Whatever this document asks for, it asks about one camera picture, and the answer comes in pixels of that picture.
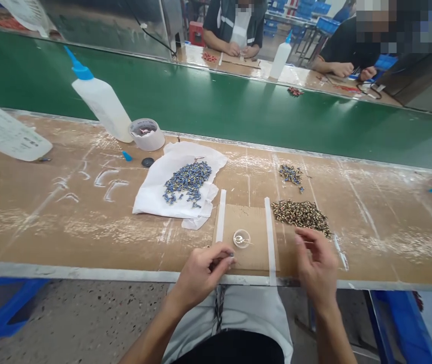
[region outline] hand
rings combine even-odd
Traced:
[[[300,281],[317,312],[323,312],[337,304],[337,257],[322,233],[301,227],[295,233]]]
[[[241,50],[244,58],[254,58],[258,54],[259,48],[246,46]]]
[[[337,77],[346,78],[354,72],[354,65],[352,63],[333,62],[331,69]]]
[[[364,70],[362,70],[359,78],[361,79],[361,81],[365,82],[365,81],[373,78],[376,75],[377,75],[376,68],[374,66],[371,66],[371,67],[367,67]]]
[[[241,50],[239,49],[239,46],[237,43],[231,42],[227,45],[226,53],[230,56],[237,57],[239,56]]]
[[[204,301],[216,288],[221,277],[231,269],[231,265],[236,263],[232,254],[234,255],[234,250],[223,243],[194,249],[180,272],[177,283],[167,295],[170,305],[184,315]],[[215,265],[212,272],[209,269],[211,265]]]

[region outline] white bottle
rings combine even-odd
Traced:
[[[273,66],[271,66],[270,77],[278,79],[283,71],[283,67],[285,66],[288,56],[292,51],[292,46],[290,45],[290,41],[292,40],[292,32],[286,37],[285,43],[282,43],[278,46],[278,50],[276,51],[275,60],[273,61]]]
[[[131,120],[113,88],[106,82],[93,76],[89,68],[83,66],[71,51],[64,46],[73,61],[73,71],[78,79],[73,82],[73,88],[86,102],[93,114],[98,118],[106,131],[121,142],[130,143]]]

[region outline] glue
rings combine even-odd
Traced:
[[[72,83],[74,90],[86,102],[108,133],[121,142],[132,142],[133,139],[128,130],[131,120],[113,88],[106,82],[95,78],[89,68],[83,66],[66,46],[64,48],[73,61],[72,70],[78,77]]]

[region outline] person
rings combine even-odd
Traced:
[[[263,46],[265,0],[211,0],[204,20],[206,45],[230,56],[254,58]]]
[[[322,233],[295,231],[299,277],[316,311],[319,363],[355,364],[336,300],[337,257]],[[195,249],[119,364],[290,363],[293,346],[277,288],[218,285],[234,255],[223,243]]]
[[[358,74],[361,81],[367,81],[377,74],[374,64],[379,55],[379,42],[357,41],[357,17],[353,17],[337,28],[313,62],[312,69],[342,78]]]
[[[342,23],[343,21],[346,21],[351,16],[353,16],[356,13],[356,0],[347,0],[344,3],[344,6],[342,9],[340,9],[337,14],[334,15],[333,19],[335,21],[338,21],[339,23]]]

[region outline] white label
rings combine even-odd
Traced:
[[[33,161],[52,147],[47,139],[0,109],[0,152],[24,161]]]

